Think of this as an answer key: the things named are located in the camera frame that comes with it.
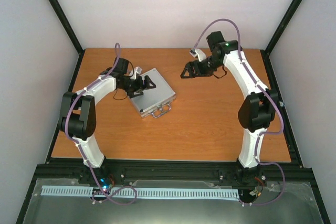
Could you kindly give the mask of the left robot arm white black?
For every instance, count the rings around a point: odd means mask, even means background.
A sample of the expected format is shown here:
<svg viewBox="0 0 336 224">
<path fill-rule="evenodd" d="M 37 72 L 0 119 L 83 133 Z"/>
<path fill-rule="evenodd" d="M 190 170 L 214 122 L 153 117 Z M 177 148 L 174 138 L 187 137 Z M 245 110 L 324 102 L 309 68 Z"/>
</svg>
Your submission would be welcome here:
<svg viewBox="0 0 336 224">
<path fill-rule="evenodd" d="M 156 88 L 149 76 L 127 76 L 126 73 L 108 68 L 93 83 L 77 92 L 66 92 L 62 97 L 58 128 L 74 142 L 83 163 L 93 168 L 91 178 L 100 184 L 108 180 L 109 170 L 102 166 L 105 156 L 95 138 L 96 105 L 115 90 L 124 90 L 127 97 L 134 98 Z"/>
</svg>

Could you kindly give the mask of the aluminium poker case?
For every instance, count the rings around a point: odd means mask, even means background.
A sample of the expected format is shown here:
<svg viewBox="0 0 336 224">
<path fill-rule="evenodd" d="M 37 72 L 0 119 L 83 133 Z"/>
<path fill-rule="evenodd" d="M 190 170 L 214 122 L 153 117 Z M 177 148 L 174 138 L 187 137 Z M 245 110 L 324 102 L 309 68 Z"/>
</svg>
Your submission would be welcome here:
<svg viewBox="0 0 336 224">
<path fill-rule="evenodd" d="M 176 99 L 176 93 L 156 68 L 141 75 L 141 77 L 145 76 L 148 76 L 156 87 L 144 90 L 142 95 L 130 98 L 130 101 L 141 118 L 151 115 L 157 119 L 171 111 L 171 104 Z"/>
</svg>

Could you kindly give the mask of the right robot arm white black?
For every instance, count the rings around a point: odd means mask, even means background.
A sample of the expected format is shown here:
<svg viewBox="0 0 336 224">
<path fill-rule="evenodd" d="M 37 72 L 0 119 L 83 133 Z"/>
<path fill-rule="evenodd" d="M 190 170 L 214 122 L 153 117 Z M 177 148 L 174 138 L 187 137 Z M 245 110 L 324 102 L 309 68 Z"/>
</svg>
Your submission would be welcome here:
<svg viewBox="0 0 336 224">
<path fill-rule="evenodd" d="M 195 60 L 185 65 L 181 73 L 182 79 L 210 77 L 218 68 L 223 68 L 237 82 L 244 97 L 238 111 L 238 120 L 244 129 L 238 162 L 243 170 L 256 168 L 260 165 L 260 145 L 264 135 L 279 111 L 278 93 L 258 78 L 236 40 L 212 45 L 210 56 L 197 48 L 192 48 L 190 54 Z"/>
</svg>

